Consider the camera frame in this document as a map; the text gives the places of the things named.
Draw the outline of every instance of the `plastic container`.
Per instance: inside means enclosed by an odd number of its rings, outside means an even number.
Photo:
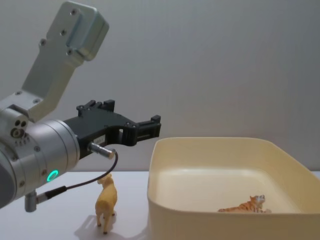
[[[217,212],[255,195],[272,213]],[[320,180],[261,139],[159,140],[147,197],[152,240],[320,239]]]

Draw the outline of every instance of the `orange striped tiger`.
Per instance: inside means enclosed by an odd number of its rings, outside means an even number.
[[[228,212],[228,213],[271,213],[270,209],[262,210],[262,205],[266,201],[265,195],[250,196],[250,201],[241,203],[239,206],[221,208],[218,212]]]

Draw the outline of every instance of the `white tabletop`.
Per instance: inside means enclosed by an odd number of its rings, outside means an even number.
[[[320,171],[313,172],[320,178]],[[43,193],[63,185],[87,181],[102,172],[68,172],[40,187]],[[41,203],[33,213],[24,198],[0,209],[1,240],[147,240],[148,172],[113,172],[118,202],[108,235],[96,225],[95,203],[102,186],[93,182]]]

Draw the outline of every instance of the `gray wall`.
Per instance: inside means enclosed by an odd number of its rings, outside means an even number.
[[[62,2],[0,2],[1,98],[22,85]],[[320,169],[319,0],[79,2],[97,7],[110,30],[46,119],[114,99],[134,121],[161,115],[161,138],[262,138]],[[148,169],[155,142],[116,146],[117,169]],[[92,155],[76,170],[108,166]]]

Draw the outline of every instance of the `green led light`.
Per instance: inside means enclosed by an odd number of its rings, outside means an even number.
[[[59,171],[58,170],[53,170],[52,172],[50,172],[50,174],[48,175],[46,181],[47,182],[50,182],[52,181],[53,179],[55,179],[59,174]]]

